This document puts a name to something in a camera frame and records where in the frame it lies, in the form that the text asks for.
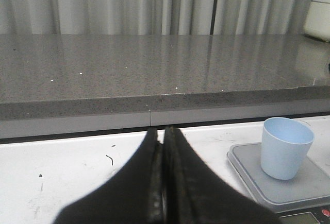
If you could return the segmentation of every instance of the gray countertop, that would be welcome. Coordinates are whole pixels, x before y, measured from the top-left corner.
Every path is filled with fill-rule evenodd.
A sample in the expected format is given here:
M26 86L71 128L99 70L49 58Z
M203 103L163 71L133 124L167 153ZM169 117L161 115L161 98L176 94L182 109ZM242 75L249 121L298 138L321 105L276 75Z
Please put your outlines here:
M303 35L0 35L0 58L3 122L148 113L159 125L330 111L330 44ZM292 105L180 113L277 104Z

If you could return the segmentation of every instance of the curtain fold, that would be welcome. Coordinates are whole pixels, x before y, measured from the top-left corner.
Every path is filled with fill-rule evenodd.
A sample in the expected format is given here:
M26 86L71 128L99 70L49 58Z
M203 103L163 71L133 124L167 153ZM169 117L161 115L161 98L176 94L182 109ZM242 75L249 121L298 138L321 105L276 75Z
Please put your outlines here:
M310 1L0 0L0 33L302 33Z

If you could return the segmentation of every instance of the light blue cup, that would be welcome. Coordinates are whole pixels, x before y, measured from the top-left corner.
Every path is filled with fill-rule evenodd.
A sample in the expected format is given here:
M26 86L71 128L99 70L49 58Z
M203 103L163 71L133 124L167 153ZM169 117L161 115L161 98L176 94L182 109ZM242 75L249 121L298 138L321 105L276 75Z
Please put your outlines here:
M262 170L275 179L292 179L313 141L314 133L298 121L284 117L267 119L262 131Z

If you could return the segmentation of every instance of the white appliance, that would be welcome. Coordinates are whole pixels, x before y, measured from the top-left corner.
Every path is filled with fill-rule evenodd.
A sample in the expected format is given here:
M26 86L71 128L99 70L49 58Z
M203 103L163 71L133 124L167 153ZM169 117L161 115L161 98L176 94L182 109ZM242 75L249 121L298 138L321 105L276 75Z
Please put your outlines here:
M330 41L330 0L312 0L304 25L306 34Z
M330 176L330 116L299 118L316 135L308 156ZM181 128L204 162L234 189L249 190L227 159L232 145L261 141L263 122ZM0 145L0 222L52 223L62 207L101 186L146 132ZM163 130L158 131L163 140Z

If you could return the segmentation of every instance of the kitchen scale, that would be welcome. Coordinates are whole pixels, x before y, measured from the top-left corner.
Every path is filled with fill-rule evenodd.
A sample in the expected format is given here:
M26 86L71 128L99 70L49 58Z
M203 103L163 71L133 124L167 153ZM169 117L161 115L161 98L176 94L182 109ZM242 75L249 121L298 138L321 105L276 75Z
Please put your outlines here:
M283 223L330 223L330 178L308 157L291 180L277 180L260 166L261 143L233 145L227 156L254 200Z

